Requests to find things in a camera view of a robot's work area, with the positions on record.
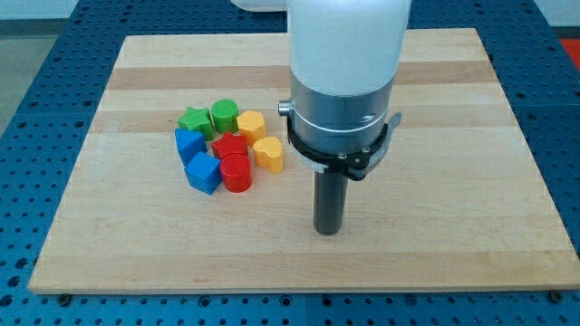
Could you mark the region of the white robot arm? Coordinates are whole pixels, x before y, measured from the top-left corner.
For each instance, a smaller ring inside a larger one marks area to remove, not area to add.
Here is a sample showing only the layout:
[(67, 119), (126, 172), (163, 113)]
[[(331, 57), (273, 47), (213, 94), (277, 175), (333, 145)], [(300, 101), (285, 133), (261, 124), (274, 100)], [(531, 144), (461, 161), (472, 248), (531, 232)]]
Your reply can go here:
[(343, 224), (349, 181), (386, 156), (401, 114), (388, 113), (409, 0), (232, 0), (250, 12), (284, 12), (290, 97), (278, 105), (296, 156), (314, 171), (314, 229)]

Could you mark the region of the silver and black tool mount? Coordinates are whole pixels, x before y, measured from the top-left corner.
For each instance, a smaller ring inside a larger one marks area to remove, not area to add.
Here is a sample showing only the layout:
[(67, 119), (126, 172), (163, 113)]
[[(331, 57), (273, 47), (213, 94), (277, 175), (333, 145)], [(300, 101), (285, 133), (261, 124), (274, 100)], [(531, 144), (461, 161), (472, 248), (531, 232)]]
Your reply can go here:
[(366, 177), (386, 156), (401, 114), (387, 116), (393, 82), (354, 96), (312, 90), (290, 77), (290, 99), (278, 104), (288, 143), (299, 161), (319, 174), (353, 181)]

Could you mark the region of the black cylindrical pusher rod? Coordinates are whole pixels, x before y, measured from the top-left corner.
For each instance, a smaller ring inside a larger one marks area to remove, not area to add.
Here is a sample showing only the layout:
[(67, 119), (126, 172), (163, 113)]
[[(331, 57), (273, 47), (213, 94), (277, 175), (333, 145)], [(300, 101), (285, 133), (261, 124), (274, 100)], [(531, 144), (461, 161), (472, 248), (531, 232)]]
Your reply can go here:
[(343, 225), (348, 178), (339, 173), (314, 174), (314, 229), (334, 235)]

